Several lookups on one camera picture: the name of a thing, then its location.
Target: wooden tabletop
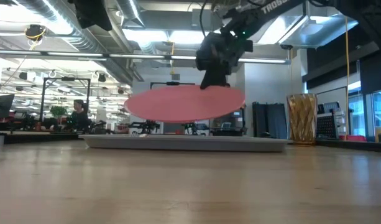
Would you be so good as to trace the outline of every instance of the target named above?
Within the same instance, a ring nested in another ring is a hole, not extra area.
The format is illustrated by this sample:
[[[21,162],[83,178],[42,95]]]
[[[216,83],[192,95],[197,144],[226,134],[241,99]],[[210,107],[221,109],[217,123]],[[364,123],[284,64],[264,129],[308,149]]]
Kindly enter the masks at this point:
[[[381,154],[85,149],[0,151],[0,223],[381,223]]]

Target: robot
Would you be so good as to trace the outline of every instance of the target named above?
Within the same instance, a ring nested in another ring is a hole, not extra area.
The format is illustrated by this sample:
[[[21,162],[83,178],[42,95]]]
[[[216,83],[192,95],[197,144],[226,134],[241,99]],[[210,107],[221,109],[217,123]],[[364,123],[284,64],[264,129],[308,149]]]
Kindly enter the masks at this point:
[[[220,29],[220,34],[210,32],[204,38],[201,48],[196,52],[197,69],[206,71],[200,88],[203,90],[211,85],[227,86],[225,75],[231,74],[232,67],[237,65],[244,52],[252,52],[252,41],[247,39],[271,19],[305,1],[309,1],[317,7],[335,7],[345,16],[357,20],[361,28],[370,35],[381,50],[381,24],[374,22],[374,16],[371,16],[371,14],[381,16],[381,1],[265,0],[259,1],[264,4],[259,4],[248,0],[255,7],[242,12],[236,9],[229,10],[224,18],[231,18],[231,21]],[[200,14],[206,3],[207,1],[204,2]],[[292,48],[292,46],[282,47],[284,49]]]

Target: pink disc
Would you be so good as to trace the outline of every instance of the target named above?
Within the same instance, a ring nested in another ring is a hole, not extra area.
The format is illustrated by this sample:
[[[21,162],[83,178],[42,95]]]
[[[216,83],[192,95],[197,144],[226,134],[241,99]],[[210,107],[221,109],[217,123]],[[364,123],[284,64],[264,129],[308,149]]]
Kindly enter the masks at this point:
[[[217,118],[243,106],[245,96],[240,90],[199,85],[167,86],[129,98],[125,107],[131,114],[154,121],[186,123]]]

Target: woman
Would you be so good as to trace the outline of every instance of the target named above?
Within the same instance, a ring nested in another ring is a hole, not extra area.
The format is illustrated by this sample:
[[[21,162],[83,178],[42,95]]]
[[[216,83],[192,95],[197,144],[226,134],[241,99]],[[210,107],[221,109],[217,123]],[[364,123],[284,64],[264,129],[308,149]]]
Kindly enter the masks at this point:
[[[74,101],[74,112],[71,114],[71,119],[77,131],[88,131],[90,124],[88,120],[88,105],[83,100]]]

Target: ceiling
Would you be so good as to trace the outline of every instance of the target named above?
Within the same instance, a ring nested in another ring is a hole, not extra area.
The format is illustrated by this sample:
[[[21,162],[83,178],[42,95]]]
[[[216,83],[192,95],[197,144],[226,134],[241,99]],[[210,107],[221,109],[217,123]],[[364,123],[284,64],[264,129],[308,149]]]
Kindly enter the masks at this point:
[[[128,13],[119,11],[117,1],[124,0],[105,0],[106,10],[110,16],[113,30],[107,32],[98,26],[91,26],[88,29],[81,30],[75,18],[75,8],[72,4],[68,4],[66,0],[10,0],[10,2],[20,2],[22,5],[6,5],[9,1],[0,1],[0,49],[1,50],[39,50],[39,51],[59,51],[59,52],[81,52],[75,40],[86,40],[86,44],[92,43],[97,46],[100,52],[117,52],[117,53],[139,53],[149,54],[171,54],[194,56],[200,43],[203,40],[201,34],[198,16],[200,14],[202,0],[186,1],[186,0],[133,0],[139,5],[139,18],[145,25],[145,29],[139,29],[139,26],[128,17]],[[30,11],[22,2],[34,3],[33,10],[36,6],[45,4],[45,2],[53,2],[54,9],[49,13],[58,13],[56,18],[47,18],[41,11]],[[216,32],[226,22],[221,18],[223,14],[230,8],[236,6],[250,7],[246,1],[215,1],[213,5],[206,5],[203,21],[207,32]],[[288,58],[288,52],[283,50],[277,43],[278,40],[291,28],[300,21],[302,17],[302,7],[297,7],[279,18],[270,21],[261,28],[250,39],[254,41],[254,52],[246,53],[247,58],[272,58],[285,59]],[[315,9],[308,6],[309,16],[320,16],[330,20],[330,16],[338,16],[337,11],[333,9]],[[39,24],[47,28],[42,41],[34,44],[24,35],[24,30],[31,24]],[[303,29],[308,28],[309,23],[305,23],[298,27],[299,34],[291,36],[293,41],[302,37]],[[167,44],[163,41],[171,40],[175,44]],[[12,58],[0,57],[1,88],[0,93],[15,93],[15,102],[17,106],[23,107],[23,103],[31,106],[23,108],[26,110],[39,110],[40,93],[42,92],[42,79],[50,77],[52,71],[56,77],[76,77],[91,79],[91,104],[93,108],[98,105],[113,108],[117,112],[122,108],[125,99],[131,95],[130,85],[133,81],[161,80],[162,82],[170,81],[172,62],[166,60],[127,60],[123,58],[109,59],[110,61],[90,60],[86,57],[79,57],[77,60],[72,58],[53,59],[35,59],[35,58]],[[195,69],[194,61],[179,60],[174,61],[173,67],[175,73],[181,74],[181,82],[191,80],[192,78],[202,79],[203,73]],[[20,72],[27,72],[29,78],[23,80],[19,78]],[[98,74],[106,74],[106,81],[101,83],[98,81]],[[23,90],[18,91],[16,87],[22,85]],[[56,81],[46,91],[48,95],[47,106],[60,103],[67,107],[71,107],[75,97],[82,98],[86,93],[86,88],[80,88],[83,84],[79,81],[67,84]],[[62,93],[58,88],[76,86],[71,88],[71,92]],[[117,90],[123,87],[126,92],[124,95],[118,95]],[[59,97],[67,98],[67,101],[58,100]],[[116,113],[111,111],[111,118],[116,117]]]

